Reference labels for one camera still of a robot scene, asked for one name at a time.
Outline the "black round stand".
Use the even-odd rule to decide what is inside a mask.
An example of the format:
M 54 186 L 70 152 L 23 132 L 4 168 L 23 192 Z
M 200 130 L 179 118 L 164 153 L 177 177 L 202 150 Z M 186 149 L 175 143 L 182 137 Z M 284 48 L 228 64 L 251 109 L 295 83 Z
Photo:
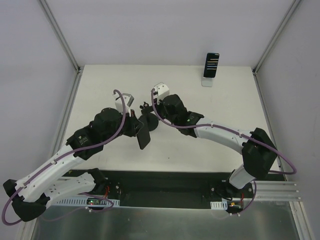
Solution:
M 159 119 L 153 113 L 147 113 L 147 114 L 141 115 L 138 119 L 140 121 L 142 121 L 143 119 L 146 120 L 148 130 L 150 132 L 154 131 L 159 125 Z

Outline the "white phone stand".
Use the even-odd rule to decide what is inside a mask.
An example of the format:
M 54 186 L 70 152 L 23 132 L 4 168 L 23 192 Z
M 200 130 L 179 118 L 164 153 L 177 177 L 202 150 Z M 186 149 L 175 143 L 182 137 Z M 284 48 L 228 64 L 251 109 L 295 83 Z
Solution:
M 213 86 L 213 78 L 211 78 L 211 77 L 202 77 L 201 86 L 202 87 L 212 87 Z

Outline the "blue edged black phone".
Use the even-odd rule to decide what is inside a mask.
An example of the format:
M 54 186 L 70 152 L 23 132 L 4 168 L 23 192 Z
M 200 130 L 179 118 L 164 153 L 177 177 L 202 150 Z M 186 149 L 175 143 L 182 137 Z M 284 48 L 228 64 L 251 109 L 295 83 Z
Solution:
M 215 78 L 218 69 L 219 58 L 219 53 L 207 53 L 203 71 L 204 78 Z

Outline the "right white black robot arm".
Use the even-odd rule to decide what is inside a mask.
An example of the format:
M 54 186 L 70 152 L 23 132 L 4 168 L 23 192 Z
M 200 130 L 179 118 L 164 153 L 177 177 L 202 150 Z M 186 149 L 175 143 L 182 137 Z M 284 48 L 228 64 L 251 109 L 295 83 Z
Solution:
M 226 181 L 225 192 L 228 196 L 237 197 L 247 183 L 264 179 L 269 174 L 277 154 L 265 130 L 257 127 L 253 131 L 241 131 L 216 124 L 200 113 L 188 111 L 176 94 L 158 99 L 152 93 L 151 99 L 155 115 L 166 125 L 185 136 L 221 144 L 242 156 L 242 164 Z

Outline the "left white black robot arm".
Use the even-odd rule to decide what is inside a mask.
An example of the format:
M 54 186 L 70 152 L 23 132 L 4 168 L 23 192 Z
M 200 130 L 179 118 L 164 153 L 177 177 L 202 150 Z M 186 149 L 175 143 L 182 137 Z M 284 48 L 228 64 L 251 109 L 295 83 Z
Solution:
M 137 118 L 134 110 L 121 113 L 114 108 L 104 108 L 87 126 L 75 131 L 66 144 L 33 173 L 20 180 L 8 179 L 3 184 L 9 196 L 6 205 L 12 206 L 20 221 L 29 222 L 61 199 L 89 192 L 102 194 L 108 181 L 98 168 L 89 169 L 60 185 L 56 180 L 120 136 L 136 137 L 140 149 L 143 149 L 150 142 L 145 118 Z

